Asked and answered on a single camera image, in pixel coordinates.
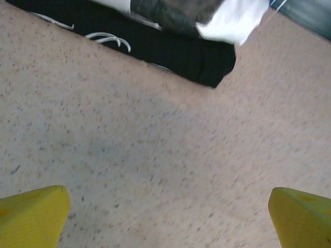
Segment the black garment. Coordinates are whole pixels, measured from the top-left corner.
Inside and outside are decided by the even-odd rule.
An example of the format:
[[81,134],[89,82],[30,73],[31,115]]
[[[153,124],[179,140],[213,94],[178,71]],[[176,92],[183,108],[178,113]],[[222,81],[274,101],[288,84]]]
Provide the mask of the black garment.
[[87,0],[6,1],[74,33],[137,59],[166,67],[205,86],[217,87],[235,64],[233,45],[191,38],[164,29],[160,31]]

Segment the speckled floor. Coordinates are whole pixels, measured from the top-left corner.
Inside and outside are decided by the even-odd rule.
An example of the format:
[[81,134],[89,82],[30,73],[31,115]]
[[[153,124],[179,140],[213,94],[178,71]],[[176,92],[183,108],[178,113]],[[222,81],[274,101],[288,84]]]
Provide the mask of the speckled floor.
[[0,0],[0,197],[66,185],[59,248],[280,247],[273,187],[331,197],[331,44],[277,14],[237,54],[210,90]]

